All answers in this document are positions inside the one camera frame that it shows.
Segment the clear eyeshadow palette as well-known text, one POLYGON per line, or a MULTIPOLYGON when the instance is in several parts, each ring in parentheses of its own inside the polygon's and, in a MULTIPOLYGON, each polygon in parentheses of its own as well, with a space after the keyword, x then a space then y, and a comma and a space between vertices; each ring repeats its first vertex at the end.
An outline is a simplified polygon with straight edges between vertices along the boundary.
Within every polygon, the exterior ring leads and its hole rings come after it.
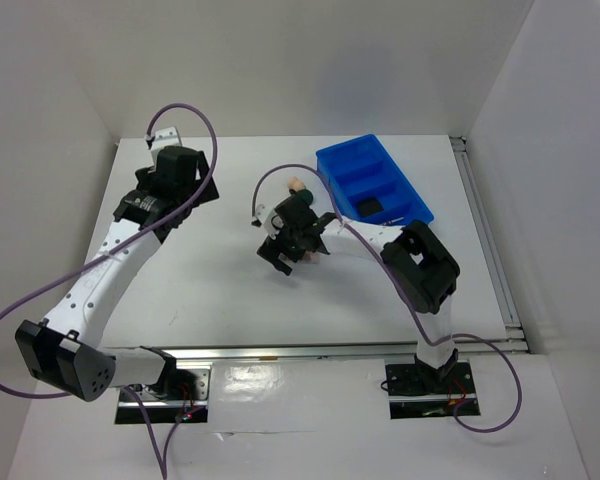
POLYGON ((321 255, 317 252, 306 252, 302 257, 302 262, 307 264, 318 264, 321 255))

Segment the black square compact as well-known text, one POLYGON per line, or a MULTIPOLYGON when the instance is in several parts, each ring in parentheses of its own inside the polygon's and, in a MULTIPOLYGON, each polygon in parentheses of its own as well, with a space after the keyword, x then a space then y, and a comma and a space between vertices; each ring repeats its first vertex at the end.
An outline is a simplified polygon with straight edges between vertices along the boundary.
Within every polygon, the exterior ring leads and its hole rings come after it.
POLYGON ((361 218, 366 218, 383 212, 384 207, 376 197, 369 197, 359 201, 356 210, 361 218))

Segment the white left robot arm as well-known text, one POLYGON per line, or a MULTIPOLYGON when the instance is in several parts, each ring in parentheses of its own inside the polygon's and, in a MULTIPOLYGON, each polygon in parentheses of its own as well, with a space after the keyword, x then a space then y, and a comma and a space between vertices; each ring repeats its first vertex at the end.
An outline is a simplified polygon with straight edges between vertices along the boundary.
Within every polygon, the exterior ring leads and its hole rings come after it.
POLYGON ((143 265, 191 206, 218 199, 203 152, 171 145, 154 165, 136 171, 137 185, 120 201, 95 256, 66 296, 42 320, 25 320, 15 340, 30 374, 86 402, 108 388, 142 385, 156 399, 169 397, 181 375, 176 360, 150 347, 103 349, 106 325, 143 265))

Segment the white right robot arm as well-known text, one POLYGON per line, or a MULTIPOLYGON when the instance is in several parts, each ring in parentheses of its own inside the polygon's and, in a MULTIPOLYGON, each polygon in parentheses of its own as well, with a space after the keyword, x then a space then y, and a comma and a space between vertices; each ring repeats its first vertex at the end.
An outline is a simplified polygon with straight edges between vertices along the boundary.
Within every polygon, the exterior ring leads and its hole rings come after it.
POLYGON ((414 318, 420 338, 416 379, 428 392, 451 379, 458 350, 451 332, 451 296, 460 267, 427 224, 384 226, 334 212, 317 215, 298 194, 277 206, 258 205, 252 225, 266 230, 257 255, 288 276, 313 254, 369 258, 379 263, 414 318))

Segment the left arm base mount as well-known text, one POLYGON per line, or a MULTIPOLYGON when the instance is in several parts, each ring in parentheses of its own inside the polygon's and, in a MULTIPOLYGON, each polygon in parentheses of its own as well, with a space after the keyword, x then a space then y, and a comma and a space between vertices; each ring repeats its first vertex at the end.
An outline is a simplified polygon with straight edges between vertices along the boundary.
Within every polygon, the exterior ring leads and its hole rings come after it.
POLYGON ((192 364, 184 369, 167 393, 156 393, 149 386, 134 385, 133 392, 143 403, 152 424, 206 423, 211 380, 210 364, 192 364))

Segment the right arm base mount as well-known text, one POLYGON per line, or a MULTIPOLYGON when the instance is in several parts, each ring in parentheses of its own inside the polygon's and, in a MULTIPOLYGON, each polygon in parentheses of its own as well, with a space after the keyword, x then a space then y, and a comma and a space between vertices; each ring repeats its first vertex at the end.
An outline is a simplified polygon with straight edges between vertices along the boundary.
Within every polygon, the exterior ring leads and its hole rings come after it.
POLYGON ((459 362, 441 383, 427 383, 414 363, 385 365, 380 388, 388 396, 392 420, 479 416, 473 373, 468 362, 459 362))

